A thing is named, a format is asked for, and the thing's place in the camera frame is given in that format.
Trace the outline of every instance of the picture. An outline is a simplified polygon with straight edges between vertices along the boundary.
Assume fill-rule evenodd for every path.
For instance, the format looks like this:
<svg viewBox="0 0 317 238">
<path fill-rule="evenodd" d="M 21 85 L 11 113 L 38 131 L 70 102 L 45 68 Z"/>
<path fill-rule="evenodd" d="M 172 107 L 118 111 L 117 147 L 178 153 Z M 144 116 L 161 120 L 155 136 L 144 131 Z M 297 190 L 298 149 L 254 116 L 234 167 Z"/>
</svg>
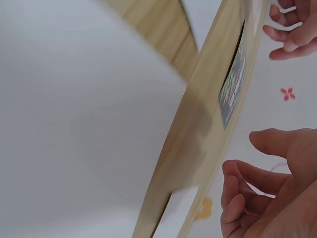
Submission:
<svg viewBox="0 0 317 238">
<path fill-rule="evenodd" d="M 222 121 L 226 129 L 237 104 L 246 69 L 246 32 L 242 36 L 231 69 L 219 95 Z"/>
</svg>

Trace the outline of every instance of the wooden frame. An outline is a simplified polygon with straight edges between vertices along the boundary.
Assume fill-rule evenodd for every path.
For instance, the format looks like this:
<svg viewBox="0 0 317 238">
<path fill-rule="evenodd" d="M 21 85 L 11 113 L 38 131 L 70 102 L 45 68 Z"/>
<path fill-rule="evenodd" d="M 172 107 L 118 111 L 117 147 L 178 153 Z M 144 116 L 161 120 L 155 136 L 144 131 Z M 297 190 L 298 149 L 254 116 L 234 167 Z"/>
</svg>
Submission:
<svg viewBox="0 0 317 238">
<path fill-rule="evenodd" d="M 251 78 L 261 30 L 254 36 L 252 0 L 223 0 L 200 54 L 179 0 L 107 0 L 189 82 L 149 185 L 134 235 L 149 238 L 175 190 L 199 185 L 179 233 L 186 236 L 222 162 Z M 263 21 L 266 10 L 263 0 Z M 247 68 L 236 110 L 223 128 L 218 95 L 242 24 Z"/>
</svg>

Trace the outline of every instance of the light wood edge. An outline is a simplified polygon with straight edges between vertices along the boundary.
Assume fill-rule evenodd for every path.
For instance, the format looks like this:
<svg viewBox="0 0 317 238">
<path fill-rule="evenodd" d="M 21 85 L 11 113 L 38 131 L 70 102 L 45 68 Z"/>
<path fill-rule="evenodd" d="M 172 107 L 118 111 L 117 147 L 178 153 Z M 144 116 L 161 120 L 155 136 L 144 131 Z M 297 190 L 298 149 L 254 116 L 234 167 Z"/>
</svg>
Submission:
<svg viewBox="0 0 317 238">
<path fill-rule="evenodd" d="M 201 173 L 195 172 L 195 159 L 197 159 L 195 158 L 197 154 L 194 154 L 195 145 L 193 143 L 195 142 L 189 142 L 196 139 L 191 138 L 192 136 L 201 133 L 203 130 L 201 127 L 208 121 L 208 118 L 213 116 L 218 107 L 218 94 L 227 74 L 240 35 L 240 26 L 244 20 L 240 14 L 240 4 L 238 1 L 224 0 L 220 6 L 199 63 L 166 138 L 133 237 L 148 238 L 150 236 L 173 191 L 201 184 L 206 178 L 203 175 L 207 172 L 206 168 L 209 168 L 209 162 L 203 155 L 201 159 L 205 164 L 207 163 L 207 166 L 197 168 Z M 230 20 L 232 18 L 240 20 L 232 22 Z M 223 25 L 229 22 L 231 24 L 225 28 L 224 32 Z M 207 132 L 206 137 L 211 136 L 211 139 L 202 138 L 199 143 L 203 144 L 204 140 L 210 142 L 215 139 L 216 135 L 216 141 L 211 145 L 219 151 L 218 147 L 221 146 L 219 142 L 222 140 L 218 140 L 217 135 L 221 137 L 223 134 L 221 119 L 217 120 L 216 125 Z"/>
<path fill-rule="evenodd" d="M 254 33 L 253 33 L 253 29 L 254 29 L 254 25 L 253 25 L 253 22 L 250 22 L 250 19 L 248 19 L 249 17 L 253 17 L 253 10 L 249 11 L 250 14 L 248 14 L 246 16 L 246 23 L 248 24 L 248 27 L 249 27 L 249 35 L 248 35 L 248 40 L 254 40 L 255 44 L 253 45 L 253 48 L 249 51 L 249 53 L 247 53 L 247 60 L 248 60 L 248 66 L 249 66 L 249 70 L 246 72 L 246 76 L 245 76 L 245 80 L 244 80 L 244 85 L 243 85 L 243 88 L 241 90 L 241 93 L 240 93 L 240 98 L 238 100 L 238 103 L 237 103 L 237 106 L 236 106 L 236 109 L 235 109 L 235 112 L 234 114 L 232 115 L 232 119 L 231 119 L 231 122 L 230 122 L 230 125 L 229 127 L 226 129 L 226 134 L 227 134 L 227 139 L 225 140 L 225 145 L 224 145 L 224 149 L 223 149 L 223 152 L 221 154 L 221 158 L 219 159 L 219 162 L 217 164 L 217 167 L 216 167 L 216 170 L 213 170 L 213 172 L 211 173 L 210 175 L 210 178 L 209 180 L 207 180 L 207 183 L 206 183 L 206 186 L 204 187 L 204 193 L 203 193 L 203 196 L 200 196 L 199 199 L 198 197 L 195 198 L 195 201 L 191 207 L 191 211 L 189 212 L 189 215 L 180 231 L 180 233 L 178 234 L 178 238 L 184 238 L 186 237 L 187 233 L 189 232 L 190 228 L 191 228 L 191 225 L 192 223 L 194 222 L 194 218 L 196 216 L 196 214 L 198 213 L 199 211 L 199 208 L 203 202 L 203 199 L 206 197 L 207 193 L 209 192 L 211 186 L 212 186 L 212 183 L 214 181 L 214 178 L 216 176 L 216 172 L 219 170 L 220 168 L 220 165 L 222 164 L 222 161 L 223 161 L 223 157 L 224 157 L 224 153 L 225 153 L 225 149 L 227 148 L 227 145 L 230 141 L 230 138 L 231 138 L 231 134 L 233 133 L 233 130 L 234 130 L 234 126 L 237 122 L 237 119 L 239 117 L 239 114 L 240 114 L 240 111 L 241 111 L 241 108 L 243 106 L 243 102 L 244 102 L 244 99 L 245 99 L 245 96 L 246 96 L 246 91 L 248 90 L 248 87 L 249 87 L 249 82 L 251 80 L 251 77 L 252 77 L 252 72 L 253 72 L 253 68 L 254 68 L 254 63 L 255 63 L 255 59 L 256 59 L 256 56 L 257 56 L 257 52 L 258 52 L 258 48 L 259 48 L 259 43 L 260 43 L 260 37 L 261 37 L 261 34 L 262 34 L 262 25 L 263 25 L 263 22 L 264 22 L 264 19 L 265 19 L 265 15 L 266 15 L 266 0 L 262 0 L 262 12 L 261 12 L 261 17 L 260 17 L 260 21 L 259 21 L 259 26 L 258 26 L 258 29 L 257 29 L 257 33 L 254 37 Z"/>
</svg>

